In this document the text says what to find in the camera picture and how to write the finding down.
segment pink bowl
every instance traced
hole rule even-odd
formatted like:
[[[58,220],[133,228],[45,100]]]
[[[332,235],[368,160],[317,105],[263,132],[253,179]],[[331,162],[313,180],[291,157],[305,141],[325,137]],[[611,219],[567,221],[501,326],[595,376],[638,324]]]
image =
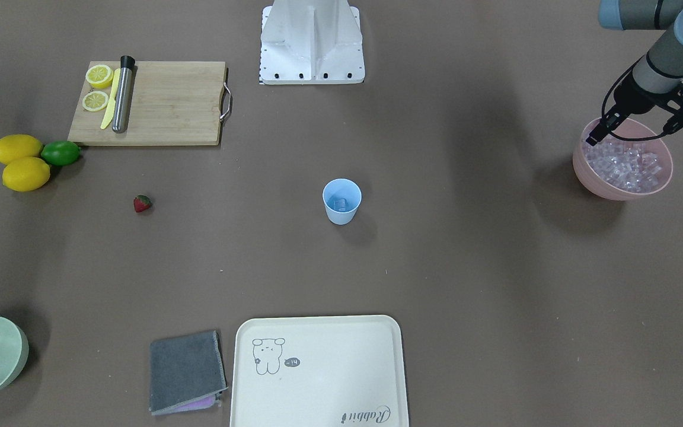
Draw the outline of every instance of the pink bowl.
[[[588,137],[592,129],[597,126],[597,123],[599,123],[599,119],[594,119],[586,125],[583,132],[581,132],[581,138],[579,138],[576,149],[574,149],[574,171],[579,178],[579,181],[581,181],[581,184],[583,184],[586,189],[599,197],[609,200],[635,200],[653,195],[669,184],[673,175],[673,159],[671,158],[669,148],[663,143],[662,139],[647,141],[645,143],[645,149],[647,151],[651,151],[658,155],[658,164],[662,167],[662,170],[656,175],[659,182],[659,186],[656,190],[649,193],[627,192],[626,190],[611,186],[607,181],[600,178],[589,163],[586,162],[585,152],[583,151],[583,149],[586,148],[585,144],[588,144],[586,143],[586,137]],[[631,119],[626,119],[615,132],[624,138],[645,138],[656,135],[649,127]]]

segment black cap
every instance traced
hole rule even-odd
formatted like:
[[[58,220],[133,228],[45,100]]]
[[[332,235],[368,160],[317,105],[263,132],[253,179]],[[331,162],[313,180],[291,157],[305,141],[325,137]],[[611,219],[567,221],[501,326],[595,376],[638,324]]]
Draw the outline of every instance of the black cap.
[[[133,66],[136,65],[136,59],[128,55],[120,57],[120,68],[130,68],[133,70]]]

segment lemon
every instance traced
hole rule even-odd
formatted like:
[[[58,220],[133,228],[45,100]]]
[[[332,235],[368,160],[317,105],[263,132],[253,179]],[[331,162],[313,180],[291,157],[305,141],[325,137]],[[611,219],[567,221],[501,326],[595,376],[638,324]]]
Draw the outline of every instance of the lemon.
[[[7,135],[0,139],[0,162],[8,165],[22,157],[36,157],[41,148],[41,142],[30,135]]]
[[[49,165],[38,157],[22,157],[6,165],[2,184],[16,192],[30,192],[49,181]]]
[[[113,72],[112,68],[109,68],[108,65],[94,65],[89,68],[89,71],[86,71],[86,81],[89,82],[94,89],[104,89],[112,84]]]
[[[99,111],[107,106],[109,96],[101,90],[94,90],[88,92],[83,100],[84,109],[88,111]]]

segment white tray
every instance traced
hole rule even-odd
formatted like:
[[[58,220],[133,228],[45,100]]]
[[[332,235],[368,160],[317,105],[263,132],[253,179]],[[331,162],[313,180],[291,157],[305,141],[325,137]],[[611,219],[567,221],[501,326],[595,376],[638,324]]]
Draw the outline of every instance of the white tray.
[[[236,333],[231,427],[408,427],[389,316],[264,318]]]

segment cartoon animal drawing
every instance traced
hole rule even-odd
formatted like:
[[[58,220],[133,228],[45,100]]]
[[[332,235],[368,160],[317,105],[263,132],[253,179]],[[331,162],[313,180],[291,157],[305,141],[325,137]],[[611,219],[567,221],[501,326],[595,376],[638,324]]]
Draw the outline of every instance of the cartoon animal drawing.
[[[254,364],[259,375],[273,375],[279,371],[285,342],[283,338],[252,340],[252,356],[254,356]]]

